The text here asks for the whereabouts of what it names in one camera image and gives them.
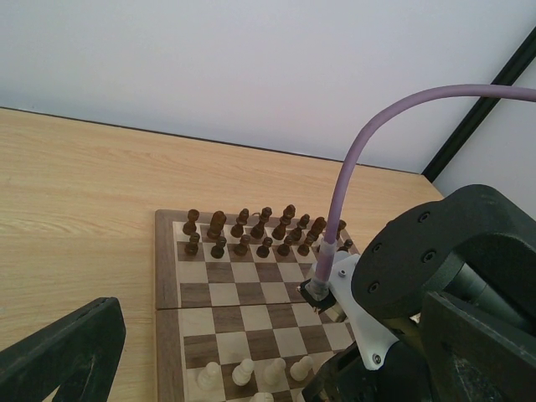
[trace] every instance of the chess piece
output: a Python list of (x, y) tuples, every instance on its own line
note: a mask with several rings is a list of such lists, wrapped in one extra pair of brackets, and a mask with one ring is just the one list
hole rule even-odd
[(283, 211), (283, 216), (279, 218), (279, 224), (276, 226), (274, 231), (271, 233), (271, 237), (276, 240), (283, 240), (286, 233), (286, 226), (291, 224), (292, 218), (296, 214), (296, 207), (294, 205), (289, 205)]
[(221, 231), (224, 228), (225, 221), (227, 217), (222, 211), (214, 212), (212, 219), (210, 220), (209, 231), (207, 232), (207, 237), (211, 240), (216, 240), (221, 235)]
[(250, 235), (254, 239), (261, 239), (265, 233), (265, 224), (271, 216), (271, 208), (264, 207), (259, 215), (259, 222), (251, 229)]
[(247, 208), (244, 208), (238, 214), (236, 218), (236, 225), (231, 228), (231, 236), (239, 238), (244, 234), (244, 225), (248, 223), (248, 218), (250, 217), (250, 211)]
[(265, 368), (263, 377), (268, 385), (275, 385), (281, 381), (285, 375), (286, 362), (282, 358), (277, 358)]
[(216, 245), (210, 251), (210, 255), (214, 258), (220, 259), (225, 254), (225, 245), (227, 244), (227, 239), (224, 236), (220, 236), (216, 240)]
[(274, 402), (274, 396), (269, 392), (257, 392), (250, 402)]
[(198, 375), (198, 387), (203, 391), (210, 391), (218, 383), (219, 364), (210, 362)]
[(250, 358), (242, 360), (242, 363), (236, 366), (233, 370), (233, 374), (231, 375), (233, 382), (240, 387), (248, 384), (251, 379), (251, 373), (253, 373), (253, 368), (253, 360)]
[(302, 238), (302, 231), (307, 229), (307, 225), (309, 224), (309, 215), (305, 214), (303, 215), (300, 220), (298, 221), (296, 228), (291, 230), (290, 236), (294, 241), (300, 241)]
[(248, 244), (251, 238), (247, 234), (243, 234), (240, 237), (240, 242), (234, 247), (234, 252), (237, 256), (243, 257), (248, 253)]
[(292, 245), (292, 237), (287, 236), (283, 240), (283, 244), (277, 247), (277, 254), (282, 255), (283, 257), (286, 257), (291, 252), (291, 245)]
[(338, 221), (338, 227), (337, 227), (337, 240), (341, 238), (341, 231), (346, 228), (346, 222), (344, 222), (342, 219)]
[(291, 377), (295, 381), (303, 381), (312, 369), (311, 356), (304, 356), (299, 362), (295, 362), (291, 367)]
[(271, 237), (265, 237), (262, 240), (262, 245), (260, 245), (259, 248), (257, 249), (257, 255), (260, 258), (266, 258), (270, 254), (270, 247), (272, 243), (273, 243), (273, 240), (271, 239)]
[(353, 242), (348, 239), (344, 241), (344, 245), (341, 245), (337, 251), (350, 251), (350, 248), (353, 246)]
[(298, 247), (298, 254), (307, 257), (314, 241), (314, 238), (310, 234), (307, 234), (307, 237), (303, 240), (303, 244)]
[(190, 235), (190, 241), (184, 246), (184, 252), (187, 255), (196, 255), (199, 250), (199, 233), (193, 232)]
[(188, 211), (188, 222), (183, 226), (183, 233), (190, 236), (197, 230), (195, 221), (199, 219), (199, 211), (197, 209), (190, 209)]

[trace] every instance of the chessboard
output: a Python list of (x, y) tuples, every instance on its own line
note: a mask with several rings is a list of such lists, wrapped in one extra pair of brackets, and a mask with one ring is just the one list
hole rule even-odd
[[(187, 214), (156, 212), (158, 400), (247, 402), (256, 392), (270, 392), (276, 401), (296, 401), (322, 364), (354, 340), (347, 322), (331, 322), (325, 314), (316, 314), (296, 290), (310, 275), (317, 245), (304, 257), (297, 253), (300, 242), (296, 242), (283, 257), (276, 251), (282, 241), (274, 240), (270, 254), (260, 258), (256, 249), (279, 224), (277, 217), (270, 217), (265, 235), (251, 239), (246, 255), (237, 256), (233, 248), (239, 239), (230, 235), (237, 215), (227, 214), (222, 232), (227, 245), (223, 257), (215, 259), (210, 254), (215, 240), (207, 237), (212, 214), (201, 213), (196, 222), (199, 250), (187, 255), (189, 236), (182, 231)], [(246, 234), (257, 221), (250, 216)], [(297, 221), (292, 220), (287, 233)], [(343, 230), (339, 245), (347, 239)], [(349, 252), (357, 249), (353, 246)], [(306, 355), (313, 359), (313, 370), (298, 383), (289, 371)], [(279, 357), (286, 361), (286, 377), (268, 385), (262, 374)], [(244, 358), (254, 361), (255, 370), (251, 381), (239, 387), (231, 373)], [(221, 373), (215, 388), (202, 391), (196, 378), (210, 362), (218, 363)]]

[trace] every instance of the white pawn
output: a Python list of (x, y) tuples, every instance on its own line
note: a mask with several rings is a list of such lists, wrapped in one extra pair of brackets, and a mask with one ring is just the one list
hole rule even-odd
[(285, 375), (286, 362), (282, 358), (277, 358), (270, 364), (264, 372), (264, 378), (268, 385), (279, 383), (281, 377)]
[(233, 370), (233, 375), (231, 376), (233, 382), (240, 387), (248, 384), (251, 379), (251, 373), (253, 373), (253, 368), (253, 360), (250, 358), (245, 358), (242, 360), (242, 363), (236, 366)]
[(257, 392), (250, 402), (274, 402), (274, 397), (269, 392)]
[(218, 382), (219, 364), (210, 362), (198, 375), (198, 387), (203, 391), (210, 391)]
[(312, 369), (311, 356), (304, 356), (299, 362), (295, 362), (291, 367), (291, 377), (295, 381), (303, 381)]

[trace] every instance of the light wood surface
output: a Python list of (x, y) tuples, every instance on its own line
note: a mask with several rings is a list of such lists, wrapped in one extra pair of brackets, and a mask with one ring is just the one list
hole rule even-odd
[[(110, 400), (154, 399), (155, 210), (325, 216), (340, 166), (0, 110), (0, 349), (116, 296), (126, 345)], [(440, 197), (419, 175), (356, 167), (343, 218), (361, 250)]]

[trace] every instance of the dark pawn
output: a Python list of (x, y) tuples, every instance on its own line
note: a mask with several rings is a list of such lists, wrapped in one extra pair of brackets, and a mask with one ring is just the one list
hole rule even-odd
[(237, 256), (243, 257), (248, 253), (248, 244), (250, 243), (251, 238), (247, 234), (243, 234), (240, 237), (240, 243), (234, 247), (234, 252)]
[(265, 233), (265, 223), (268, 222), (271, 216), (271, 208), (264, 207), (259, 215), (259, 223), (251, 229), (250, 235), (254, 239), (260, 239)]
[(209, 231), (207, 232), (207, 237), (211, 240), (216, 240), (221, 235), (221, 231), (224, 228), (225, 221), (227, 217), (222, 211), (214, 212), (212, 219), (210, 220)]
[(346, 241), (344, 241), (344, 245), (341, 245), (337, 251), (350, 251), (350, 248), (353, 246), (353, 242), (348, 239)]
[(240, 211), (238, 218), (236, 218), (236, 225), (231, 228), (231, 236), (238, 239), (244, 234), (244, 225), (248, 223), (249, 217), (250, 211), (247, 208)]
[(183, 233), (186, 235), (191, 235), (197, 230), (195, 221), (199, 219), (199, 211), (197, 209), (190, 209), (188, 211), (188, 222), (183, 226)]
[(283, 240), (286, 233), (286, 226), (291, 224), (292, 218), (294, 218), (294, 215), (296, 215), (296, 207), (294, 205), (289, 205), (285, 208), (283, 211), (283, 216), (279, 218), (279, 224), (274, 229), (274, 231), (271, 234), (271, 237), (273, 237), (276, 240)]
[(257, 255), (260, 258), (266, 258), (270, 254), (270, 247), (272, 243), (273, 240), (271, 239), (271, 237), (265, 237), (262, 240), (262, 245), (260, 245), (257, 249)]
[(280, 245), (279, 247), (277, 247), (277, 254), (286, 257), (286, 256), (289, 255), (290, 252), (291, 252), (291, 245), (292, 245), (292, 237), (291, 237), (291, 236), (287, 236), (287, 237), (283, 240), (283, 244)]
[(338, 221), (338, 227), (337, 227), (337, 240), (341, 238), (341, 232), (346, 228), (346, 222), (344, 222), (342, 219)]
[(290, 236), (292, 237), (294, 241), (300, 241), (300, 239), (302, 238), (302, 231), (307, 229), (309, 220), (310, 220), (310, 217), (308, 214), (303, 215), (298, 221), (296, 228), (291, 230)]
[(190, 235), (190, 241), (184, 246), (184, 252), (187, 255), (196, 255), (199, 250), (199, 233), (192, 233)]
[(312, 236), (308, 234), (305, 240), (303, 240), (303, 244), (298, 247), (298, 254), (307, 257), (314, 241), (315, 240), (312, 238)]

